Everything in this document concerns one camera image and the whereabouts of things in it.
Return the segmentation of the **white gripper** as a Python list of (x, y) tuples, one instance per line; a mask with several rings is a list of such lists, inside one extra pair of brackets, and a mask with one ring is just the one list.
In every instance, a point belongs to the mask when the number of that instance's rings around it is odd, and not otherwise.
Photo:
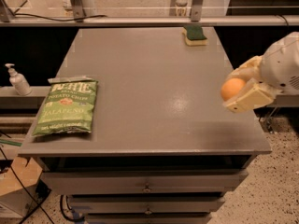
[(239, 94), (224, 102), (223, 106), (234, 113), (272, 104), (278, 94), (276, 89), (289, 95), (298, 95), (299, 33), (292, 32), (273, 43), (262, 57), (254, 56), (245, 61), (225, 80), (232, 78), (246, 82), (254, 78), (268, 84), (249, 82)]

